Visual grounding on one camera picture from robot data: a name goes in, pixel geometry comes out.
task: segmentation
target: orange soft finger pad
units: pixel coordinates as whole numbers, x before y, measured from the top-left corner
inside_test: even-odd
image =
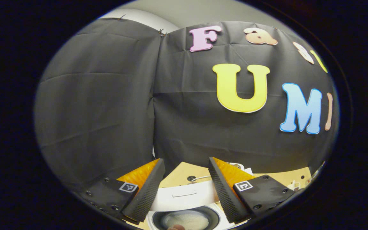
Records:
[[[158,187],[165,173],[164,160],[159,158],[141,166],[117,180],[138,185],[138,191],[133,200],[123,209],[127,221],[144,222],[147,213],[156,197]]]
[[[251,214],[232,187],[234,183],[255,177],[215,157],[209,158],[208,171],[229,223],[237,224],[246,220]]]
[[[226,163],[225,161],[222,161],[215,157],[212,157],[212,158],[214,159],[215,163],[217,163],[217,166],[219,170],[221,171],[222,175],[224,176],[226,183],[232,189],[232,192],[235,195],[236,195],[236,192],[233,189],[233,186],[235,183],[255,178],[255,176],[247,172],[244,172],[241,169],[238,169],[237,167]]]
[[[137,192],[139,192],[159,160],[160,159],[156,159],[140,166],[137,169],[119,177],[117,180],[138,185],[139,190]]]

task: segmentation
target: letter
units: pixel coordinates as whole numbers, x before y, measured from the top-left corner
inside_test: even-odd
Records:
[[[259,28],[247,28],[244,29],[245,39],[252,44],[268,44],[276,45],[278,41],[273,39],[272,36],[263,29]]]
[[[316,58],[316,60],[318,61],[318,63],[320,64],[320,67],[322,67],[322,69],[327,73],[326,67],[323,65],[323,62],[320,60],[319,56],[314,52],[314,51],[310,51],[313,56]]]
[[[212,48],[212,44],[207,43],[207,39],[210,41],[216,41],[217,33],[215,31],[222,31],[220,26],[208,26],[199,29],[192,29],[190,33],[193,34],[193,46],[190,48],[191,52],[209,50]]]
[[[333,96],[331,93],[327,93],[327,99],[329,100],[329,112],[327,113],[327,122],[325,130],[329,131],[332,126],[332,110],[333,110]]]
[[[292,42],[293,45],[298,48],[298,52],[299,54],[302,55],[302,57],[307,60],[310,64],[314,64],[313,58],[308,54],[308,51],[301,46],[300,44],[296,43],[296,42]]]
[[[295,115],[298,116],[299,131],[306,128],[308,134],[318,134],[320,132],[320,112],[322,93],[317,89],[312,89],[309,101],[306,103],[301,88],[297,84],[285,83],[282,85],[287,94],[287,109],[285,122],[280,124],[280,130],[284,132],[294,132],[296,130]]]
[[[235,112],[255,112],[260,110],[267,99],[266,75],[270,73],[263,65],[249,65],[248,71],[254,74],[254,96],[250,99],[238,97],[236,73],[241,67],[236,64],[217,64],[212,70],[217,74],[217,97],[221,105]]]

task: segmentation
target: white cable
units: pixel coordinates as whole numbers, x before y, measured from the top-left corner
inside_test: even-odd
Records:
[[[198,180],[198,179],[207,178],[207,177],[211,177],[211,176],[202,176],[202,177],[197,177],[197,178],[192,179],[192,180],[191,180],[191,182],[196,181],[196,180]]]

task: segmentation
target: black textured gripper pad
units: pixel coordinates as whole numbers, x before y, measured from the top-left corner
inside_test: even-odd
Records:
[[[295,193],[268,175],[235,183],[233,188],[248,210],[256,216],[277,208]]]
[[[250,213],[232,192],[232,189],[226,183],[223,174],[212,157],[209,158],[208,171],[214,182],[215,190],[217,191],[219,201],[221,202],[228,222],[237,224],[246,220],[250,216]]]
[[[143,222],[156,197],[160,182],[165,173],[164,160],[159,159],[143,187],[130,204],[122,211],[125,216]]]
[[[137,185],[107,178],[107,180],[96,179],[90,186],[79,188],[78,192],[73,194],[86,204],[93,205],[114,218],[122,219],[121,211],[133,200],[137,190]],[[129,220],[129,222],[139,224],[138,221]]]

